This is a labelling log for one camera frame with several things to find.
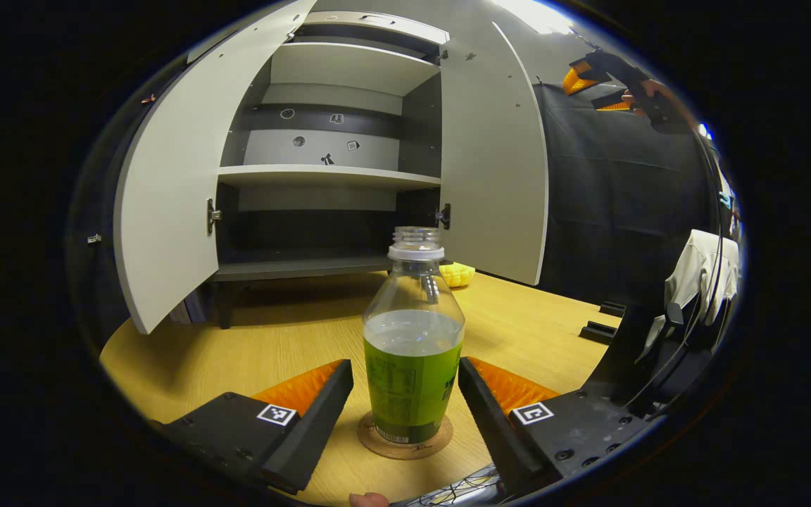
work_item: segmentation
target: sticker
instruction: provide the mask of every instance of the sticker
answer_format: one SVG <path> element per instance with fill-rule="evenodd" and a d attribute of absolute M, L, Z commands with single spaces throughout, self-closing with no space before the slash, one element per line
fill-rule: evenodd
<path fill-rule="evenodd" d="M 265 407 L 257 417 L 261 420 L 266 420 L 268 423 L 287 426 L 291 418 L 293 418 L 293 414 L 296 414 L 296 411 L 294 411 L 293 408 L 279 407 L 277 405 L 268 404 L 268 406 Z"/>
<path fill-rule="evenodd" d="M 553 412 L 542 403 L 535 403 L 527 407 L 516 408 L 512 411 L 524 426 L 537 423 L 538 420 L 553 417 Z"/>

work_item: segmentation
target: cork coaster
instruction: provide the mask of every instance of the cork coaster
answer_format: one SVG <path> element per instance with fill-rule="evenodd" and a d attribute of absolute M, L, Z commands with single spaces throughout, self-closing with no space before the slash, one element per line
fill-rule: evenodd
<path fill-rule="evenodd" d="M 440 430 L 433 437 L 419 444 L 397 444 L 384 439 L 374 430 L 374 418 L 371 411 L 358 421 L 358 441 L 368 450 L 384 458 L 420 459 L 440 452 L 453 439 L 453 423 L 444 416 Z"/>

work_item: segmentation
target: wooden table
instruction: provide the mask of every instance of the wooden table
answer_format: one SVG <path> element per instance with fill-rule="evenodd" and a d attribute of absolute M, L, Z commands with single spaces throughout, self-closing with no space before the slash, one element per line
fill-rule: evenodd
<path fill-rule="evenodd" d="M 463 395 L 453 390 L 447 415 L 453 441 L 430 458 L 374 455 L 356 436 L 370 409 L 361 315 L 386 273 L 254 282 L 234 312 L 234 327 L 165 320 L 142 336 L 126 322 L 100 360 L 146 418 L 170 423 L 227 391 L 255 394 L 335 359 L 352 360 L 355 386 L 315 474 L 296 498 L 348 505 L 348 493 L 374 491 L 390 501 L 445 487 L 491 462 Z M 454 289 L 466 318 L 463 354 L 527 376 L 557 392 L 579 388 L 605 345 L 577 336 L 588 320 L 620 318 L 588 303 L 477 273 Z"/>

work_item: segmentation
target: green label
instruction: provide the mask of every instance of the green label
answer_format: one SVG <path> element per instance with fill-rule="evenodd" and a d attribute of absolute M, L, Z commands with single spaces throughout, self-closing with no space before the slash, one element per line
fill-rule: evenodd
<path fill-rule="evenodd" d="M 396 356 L 364 342 L 377 432 L 403 444 L 433 437 L 456 382 L 461 343 L 433 356 Z"/>

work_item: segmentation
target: black curtain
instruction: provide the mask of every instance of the black curtain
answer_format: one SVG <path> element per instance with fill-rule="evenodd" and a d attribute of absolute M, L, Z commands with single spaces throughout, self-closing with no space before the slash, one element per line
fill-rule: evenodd
<path fill-rule="evenodd" d="M 660 313 L 690 229 L 715 231 L 715 198 L 694 134 L 659 134 L 645 118 L 590 104 L 619 89 L 534 86 L 550 176 L 537 288 Z"/>

